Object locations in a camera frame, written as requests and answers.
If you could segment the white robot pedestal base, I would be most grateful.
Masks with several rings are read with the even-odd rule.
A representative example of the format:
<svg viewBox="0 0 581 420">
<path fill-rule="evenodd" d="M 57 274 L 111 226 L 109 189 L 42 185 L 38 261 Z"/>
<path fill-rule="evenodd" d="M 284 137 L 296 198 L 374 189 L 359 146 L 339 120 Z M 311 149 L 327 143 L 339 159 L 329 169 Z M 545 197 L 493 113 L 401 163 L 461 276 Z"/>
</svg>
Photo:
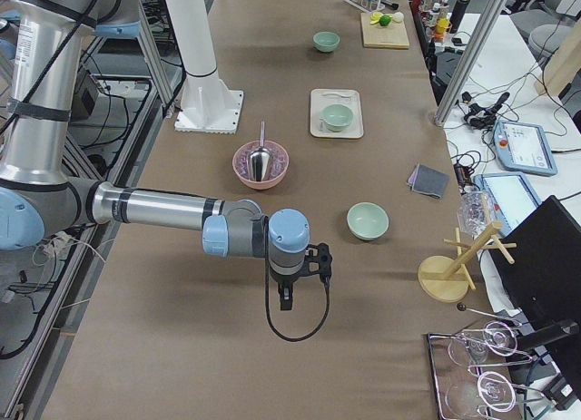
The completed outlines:
<svg viewBox="0 0 581 420">
<path fill-rule="evenodd" d="M 165 2 L 186 72 L 175 129 L 236 133 L 244 93 L 229 89 L 219 75 L 204 0 Z"/>
</svg>

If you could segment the white ceramic spoon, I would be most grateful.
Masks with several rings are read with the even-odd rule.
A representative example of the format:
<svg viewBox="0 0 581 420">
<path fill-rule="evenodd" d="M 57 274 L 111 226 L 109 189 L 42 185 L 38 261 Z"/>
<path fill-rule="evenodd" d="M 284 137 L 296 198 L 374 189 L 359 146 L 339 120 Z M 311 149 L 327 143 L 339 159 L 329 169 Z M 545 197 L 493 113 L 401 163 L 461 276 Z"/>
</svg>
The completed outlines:
<svg viewBox="0 0 581 420">
<path fill-rule="evenodd" d="M 321 95 L 322 96 L 337 96 L 340 98 L 351 98 L 356 95 L 357 91 L 324 91 Z"/>
</svg>

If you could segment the beige serving tray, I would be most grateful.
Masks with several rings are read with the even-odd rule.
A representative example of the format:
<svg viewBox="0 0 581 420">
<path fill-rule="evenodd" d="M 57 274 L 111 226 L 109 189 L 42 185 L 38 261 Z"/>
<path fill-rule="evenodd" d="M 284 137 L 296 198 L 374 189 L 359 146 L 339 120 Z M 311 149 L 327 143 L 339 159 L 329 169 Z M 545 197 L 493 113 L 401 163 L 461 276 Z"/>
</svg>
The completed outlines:
<svg viewBox="0 0 581 420">
<path fill-rule="evenodd" d="M 320 138 L 358 139 L 363 136 L 359 92 L 313 89 L 310 92 L 310 134 Z"/>
</svg>

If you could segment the wooden cutting board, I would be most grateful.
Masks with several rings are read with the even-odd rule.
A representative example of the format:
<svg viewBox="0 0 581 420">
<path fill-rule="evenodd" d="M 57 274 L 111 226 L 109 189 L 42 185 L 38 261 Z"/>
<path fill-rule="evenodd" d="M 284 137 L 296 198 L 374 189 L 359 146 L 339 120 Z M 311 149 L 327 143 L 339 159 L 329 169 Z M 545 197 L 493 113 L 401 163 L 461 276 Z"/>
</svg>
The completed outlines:
<svg viewBox="0 0 581 420">
<path fill-rule="evenodd" d="M 371 24 L 371 13 L 361 13 L 362 42 L 366 48 L 409 49 L 409 39 L 404 21 L 387 26 Z"/>
</svg>

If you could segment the aluminium frame post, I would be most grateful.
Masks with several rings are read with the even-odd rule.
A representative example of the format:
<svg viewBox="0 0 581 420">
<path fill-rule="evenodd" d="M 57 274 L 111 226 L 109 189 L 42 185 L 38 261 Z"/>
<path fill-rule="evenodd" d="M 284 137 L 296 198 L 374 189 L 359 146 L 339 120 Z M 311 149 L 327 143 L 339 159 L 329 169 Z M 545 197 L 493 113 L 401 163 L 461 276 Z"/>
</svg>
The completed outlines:
<svg viewBox="0 0 581 420">
<path fill-rule="evenodd" d="M 471 71 L 486 44 L 491 29 L 495 26 L 507 0 L 488 0 L 483 13 L 479 16 L 478 21 L 473 29 L 468 42 L 467 49 L 462 54 L 458 66 L 453 73 L 448 88 L 445 91 L 437 110 L 435 111 L 433 121 L 438 127 L 443 127 L 452 111 L 455 101 L 465 85 Z"/>
</svg>

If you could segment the lower teach pendant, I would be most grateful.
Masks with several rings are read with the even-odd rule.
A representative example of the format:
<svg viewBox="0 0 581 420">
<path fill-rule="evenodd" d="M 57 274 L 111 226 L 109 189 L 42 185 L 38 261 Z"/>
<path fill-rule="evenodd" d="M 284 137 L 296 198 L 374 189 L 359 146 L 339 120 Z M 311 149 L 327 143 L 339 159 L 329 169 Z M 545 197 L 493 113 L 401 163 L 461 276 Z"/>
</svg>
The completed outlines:
<svg viewBox="0 0 581 420">
<path fill-rule="evenodd" d="M 527 176 L 520 172 L 477 174 L 473 181 L 493 200 L 496 216 L 503 222 L 505 237 L 541 204 Z"/>
</svg>

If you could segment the wooden mug tree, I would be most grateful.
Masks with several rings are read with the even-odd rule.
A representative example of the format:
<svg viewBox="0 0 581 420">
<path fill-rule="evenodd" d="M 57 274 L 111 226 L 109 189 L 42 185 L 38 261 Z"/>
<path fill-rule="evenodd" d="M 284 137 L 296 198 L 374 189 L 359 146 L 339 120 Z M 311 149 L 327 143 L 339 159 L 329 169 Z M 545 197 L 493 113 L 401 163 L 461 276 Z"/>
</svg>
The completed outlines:
<svg viewBox="0 0 581 420">
<path fill-rule="evenodd" d="M 457 256 L 452 259 L 446 256 L 432 256 L 424 259 L 418 270 L 419 284 L 432 298 L 455 303 L 476 288 L 470 276 L 467 264 L 481 250 L 498 250 L 510 264 L 515 262 L 509 251 L 515 243 L 504 244 L 500 241 L 499 232 L 503 222 L 498 218 L 475 238 L 461 232 L 459 225 L 455 228 L 455 238 L 447 239 L 448 245 L 454 246 Z"/>
</svg>

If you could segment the green bowl on tray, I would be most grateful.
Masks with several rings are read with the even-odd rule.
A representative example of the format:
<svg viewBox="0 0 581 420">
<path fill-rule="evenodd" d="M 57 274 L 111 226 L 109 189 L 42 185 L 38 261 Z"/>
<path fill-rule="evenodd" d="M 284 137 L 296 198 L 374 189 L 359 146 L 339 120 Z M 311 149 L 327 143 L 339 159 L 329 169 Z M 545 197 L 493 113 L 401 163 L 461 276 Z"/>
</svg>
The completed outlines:
<svg viewBox="0 0 581 420">
<path fill-rule="evenodd" d="M 342 132 L 346 130 L 353 121 L 353 111 L 344 104 L 331 104 L 321 112 L 323 127 L 331 132 Z"/>
</svg>

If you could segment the metal ice scoop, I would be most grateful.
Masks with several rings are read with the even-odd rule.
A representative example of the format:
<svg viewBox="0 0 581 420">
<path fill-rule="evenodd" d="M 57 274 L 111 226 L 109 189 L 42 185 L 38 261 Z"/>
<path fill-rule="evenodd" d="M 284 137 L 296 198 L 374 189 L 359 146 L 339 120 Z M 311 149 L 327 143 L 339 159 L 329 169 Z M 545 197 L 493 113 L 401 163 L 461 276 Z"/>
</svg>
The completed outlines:
<svg viewBox="0 0 581 420">
<path fill-rule="evenodd" d="M 265 121 L 261 121 L 259 144 L 249 152 L 247 166 L 251 181 L 262 182 L 270 178 L 272 154 L 266 146 Z"/>
</svg>

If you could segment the green bowl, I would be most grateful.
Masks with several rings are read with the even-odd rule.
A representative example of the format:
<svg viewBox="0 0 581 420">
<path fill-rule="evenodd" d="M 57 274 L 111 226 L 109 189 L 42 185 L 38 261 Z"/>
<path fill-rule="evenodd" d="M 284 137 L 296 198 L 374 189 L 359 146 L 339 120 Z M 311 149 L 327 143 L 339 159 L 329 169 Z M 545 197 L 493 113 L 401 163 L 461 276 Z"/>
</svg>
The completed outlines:
<svg viewBox="0 0 581 420">
<path fill-rule="evenodd" d="M 340 45 L 340 36 L 329 31 L 317 32 L 312 37 L 314 48 L 321 53 L 332 53 Z"/>
<path fill-rule="evenodd" d="M 353 111 L 344 104 L 331 104 L 321 112 L 323 127 L 331 132 L 342 132 L 346 130 L 353 121 Z"/>
<path fill-rule="evenodd" d="M 347 224 L 356 238 L 370 241 L 380 238 L 387 232 L 389 216 L 375 203 L 359 202 L 349 208 Z"/>
</svg>

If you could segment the grey folded cloth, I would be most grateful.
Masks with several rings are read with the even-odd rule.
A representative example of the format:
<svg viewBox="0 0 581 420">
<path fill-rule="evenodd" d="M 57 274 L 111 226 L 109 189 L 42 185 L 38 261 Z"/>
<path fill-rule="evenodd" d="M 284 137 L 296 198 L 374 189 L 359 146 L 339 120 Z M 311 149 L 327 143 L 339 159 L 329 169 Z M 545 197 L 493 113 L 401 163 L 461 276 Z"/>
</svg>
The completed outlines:
<svg viewBox="0 0 581 420">
<path fill-rule="evenodd" d="M 413 192 L 441 199 L 448 185 L 449 176 L 423 164 L 417 164 L 409 175 L 407 184 Z"/>
</svg>

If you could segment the teach pendant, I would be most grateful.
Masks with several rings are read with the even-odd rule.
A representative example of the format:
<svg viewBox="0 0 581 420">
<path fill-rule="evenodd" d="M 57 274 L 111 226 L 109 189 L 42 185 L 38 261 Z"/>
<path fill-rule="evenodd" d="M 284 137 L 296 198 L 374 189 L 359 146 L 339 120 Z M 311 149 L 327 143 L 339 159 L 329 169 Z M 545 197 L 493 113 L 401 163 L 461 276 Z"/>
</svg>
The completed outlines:
<svg viewBox="0 0 581 420">
<path fill-rule="evenodd" d="M 473 181 L 493 200 L 496 216 L 503 222 L 505 237 L 541 204 L 527 176 L 520 172 L 477 174 Z"/>
<path fill-rule="evenodd" d="M 558 169 L 540 125 L 502 121 L 495 123 L 493 143 L 497 158 L 509 171 L 554 176 Z"/>
</svg>

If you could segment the upper teach pendant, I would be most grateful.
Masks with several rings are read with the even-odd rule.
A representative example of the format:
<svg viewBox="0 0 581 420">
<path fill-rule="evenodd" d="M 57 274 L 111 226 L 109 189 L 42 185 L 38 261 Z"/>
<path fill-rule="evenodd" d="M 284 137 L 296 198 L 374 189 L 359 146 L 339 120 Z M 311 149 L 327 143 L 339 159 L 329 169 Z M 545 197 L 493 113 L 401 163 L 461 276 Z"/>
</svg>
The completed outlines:
<svg viewBox="0 0 581 420">
<path fill-rule="evenodd" d="M 495 123 L 493 143 L 497 158 L 509 171 L 554 176 L 558 169 L 540 125 L 502 121 Z"/>
</svg>

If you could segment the black monitor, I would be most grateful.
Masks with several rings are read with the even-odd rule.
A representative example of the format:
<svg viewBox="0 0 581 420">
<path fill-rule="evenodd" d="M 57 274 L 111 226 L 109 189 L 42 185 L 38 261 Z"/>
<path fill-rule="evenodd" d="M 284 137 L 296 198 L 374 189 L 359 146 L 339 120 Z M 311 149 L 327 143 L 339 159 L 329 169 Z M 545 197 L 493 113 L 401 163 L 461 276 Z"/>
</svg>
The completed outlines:
<svg viewBox="0 0 581 420">
<path fill-rule="evenodd" d="M 544 346 L 576 396 L 580 395 L 580 226 L 549 196 L 506 240 L 515 262 L 491 257 L 513 305 L 533 332 L 520 337 L 525 351 Z"/>
</svg>

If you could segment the clear plastic cup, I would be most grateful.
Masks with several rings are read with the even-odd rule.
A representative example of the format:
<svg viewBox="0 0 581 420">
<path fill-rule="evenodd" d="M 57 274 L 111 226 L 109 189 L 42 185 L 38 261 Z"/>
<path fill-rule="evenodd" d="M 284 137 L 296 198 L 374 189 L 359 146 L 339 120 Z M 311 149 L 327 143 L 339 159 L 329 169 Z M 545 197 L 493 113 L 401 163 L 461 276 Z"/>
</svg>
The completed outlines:
<svg viewBox="0 0 581 420">
<path fill-rule="evenodd" d="M 487 191 L 471 191 L 463 194 L 457 215 L 460 231 L 473 238 L 497 219 L 493 200 Z"/>
</svg>

